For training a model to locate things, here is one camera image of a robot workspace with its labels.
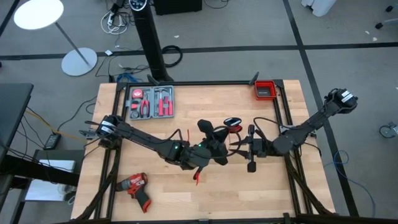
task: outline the red container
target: red container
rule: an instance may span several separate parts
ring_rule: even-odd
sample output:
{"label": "red container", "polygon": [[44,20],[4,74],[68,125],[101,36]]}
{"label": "red container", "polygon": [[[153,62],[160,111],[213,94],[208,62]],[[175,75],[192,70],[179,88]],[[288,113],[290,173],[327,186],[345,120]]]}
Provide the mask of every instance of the red container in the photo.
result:
{"label": "red container", "polygon": [[274,81],[256,80],[254,86],[257,100],[273,100],[276,98]]}

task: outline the chair leg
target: chair leg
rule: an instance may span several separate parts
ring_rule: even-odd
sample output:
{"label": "chair leg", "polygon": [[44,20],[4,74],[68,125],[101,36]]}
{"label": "chair leg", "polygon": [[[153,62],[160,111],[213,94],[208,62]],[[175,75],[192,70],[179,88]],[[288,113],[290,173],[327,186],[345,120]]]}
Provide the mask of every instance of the chair leg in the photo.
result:
{"label": "chair leg", "polygon": [[398,18],[395,19],[388,19],[384,22],[380,22],[378,24],[376,24],[376,29],[380,29],[382,28],[384,25],[392,25],[392,24],[398,24]]}
{"label": "chair leg", "polygon": [[387,7],[386,12],[391,12],[393,8],[394,8],[393,6]]}

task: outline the wooden tabletop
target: wooden tabletop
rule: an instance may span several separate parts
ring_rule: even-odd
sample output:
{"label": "wooden tabletop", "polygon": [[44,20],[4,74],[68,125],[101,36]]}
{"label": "wooden tabletop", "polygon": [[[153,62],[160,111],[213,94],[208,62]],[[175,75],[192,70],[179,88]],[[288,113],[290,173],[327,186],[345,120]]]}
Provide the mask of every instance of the wooden tabletop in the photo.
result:
{"label": "wooden tabletop", "polygon": [[[285,90],[294,124],[308,118],[307,106],[298,80],[284,80]],[[199,132],[197,121],[206,119],[214,126],[223,124],[224,119],[239,117],[243,120],[242,138],[246,136],[249,124],[256,116],[276,120],[271,101],[257,101],[254,87],[246,85],[218,86],[175,86],[175,117],[130,122],[158,138],[167,138],[180,128],[184,139],[187,129],[191,144],[199,143],[204,134]],[[93,121],[100,122],[105,115],[112,113],[115,84],[101,84],[94,110]],[[119,112],[123,106],[119,102]],[[283,106],[279,100],[282,117]],[[278,136],[277,125],[267,121],[257,121],[268,139]],[[237,140],[231,135],[231,142]],[[316,144],[314,138],[307,142]],[[96,144],[90,145],[90,152]],[[72,218],[81,214],[91,202],[100,182],[104,149],[99,148],[84,160],[80,181],[73,206]],[[274,218],[284,212],[294,216],[289,181],[285,163],[281,157],[256,159],[257,172],[247,173],[247,161],[233,155],[228,164],[221,166],[211,161],[204,168],[200,183],[196,186],[192,177],[195,170],[181,170],[161,159],[157,153],[138,144],[123,141],[118,181],[130,175],[145,172],[149,183],[146,187],[152,204],[143,213],[136,200],[127,192],[116,192],[112,221],[131,220],[192,220],[225,218]],[[324,206],[334,211],[328,183],[323,171],[318,151],[308,145],[302,146],[302,163],[307,184]],[[302,211],[304,204],[300,188],[298,195]],[[102,217],[106,213],[108,192],[104,195]]]}

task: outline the white object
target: white object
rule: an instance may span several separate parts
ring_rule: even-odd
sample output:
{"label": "white object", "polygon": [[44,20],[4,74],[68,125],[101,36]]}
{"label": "white object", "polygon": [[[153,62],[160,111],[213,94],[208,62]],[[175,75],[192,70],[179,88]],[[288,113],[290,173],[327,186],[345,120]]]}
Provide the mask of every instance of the white object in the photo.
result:
{"label": "white object", "polygon": [[14,14],[14,21],[22,29],[36,30],[57,22],[63,13],[58,0],[31,0],[21,5]]}
{"label": "white object", "polygon": [[110,51],[110,50],[106,50],[105,53],[106,53],[107,56],[111,56],[113,54],[113,52]]}
{"label": "white object", "polygon": [[304,7],[311,6],[312,14],[321,17],[328,13],[335,2],[336,0],[302,0],[301,5]]}
{"label": "white object", "polygon": [[55,23],[74,48],[62,59],[63,72],[71,76],[84,75],[95,67],[98,60],[97,55],[94,50],[82,48],[81,51],[76,47],[57,22],[62,13],[63,4],[59,0],[30,0],[17,9],[14,14],[14,22],[25,30],[42,29]]}
{"label": "white object", "polygon": [[[102,30],[107,33],[107,34],[112,34],[112,35],[120,35],[122,33],[124,33],[125,31],[127,31],[127,28],[129,27],[128,23],[123,23],[122,20],[122,16],[119,15],[119,25],[117,26],[113,26],[113,21],[114,19],[111,20],[111,16],[114,15],[113,12],[111,12],[110,10],[102,17],[100,24],[101,24],[101,28]],[[106,25],[108,26],[108,31],[105,30],[104,25],[103,25],[103,21],[106,19],[106,17],[108,17],[108,21],[106,23]]]}
{"label": "white object", "polygon": [[[49,164],[49,161],[46,159],[41,159],[40,162],[43,163],[43,165]],[[69,170],[73,170],[75,163],[75,161],[50,160],[51,166],[68,169],[67,172],[71,172]],[[32,180],[26,193],[25,200],[64,201],[65,194],[58,190],[58,188],[62,186],[63,184],[51,184],[48,181]]]}
{"label": "white object", "polygon": [[91,65],[97,64],[97,53],[94,50],[86,47],[80,47],[78,50],[88,63],[81,59],[76,50],[72,50],[64,56],[61,63],[61,68],[67,75],[84,75],[93,69]]}

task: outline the red power drill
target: red power drill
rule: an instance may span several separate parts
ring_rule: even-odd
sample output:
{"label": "red power drill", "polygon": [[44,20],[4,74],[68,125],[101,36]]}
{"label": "red power drill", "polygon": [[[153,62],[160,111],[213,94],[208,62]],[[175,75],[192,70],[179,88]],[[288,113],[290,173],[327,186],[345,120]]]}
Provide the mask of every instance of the red power drill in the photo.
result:
{"label": "red power drill", "polygon": [[148,177],[145,173],[134,174],[126,180],[123,180],[120,183],[116,184],[116,191],[120,192],[123,190],[127,190],[127,193],[131,195],[131,198],[138,200],[142,211],[146,213],[151,203],[151,200],[144,191],[147,183]]}

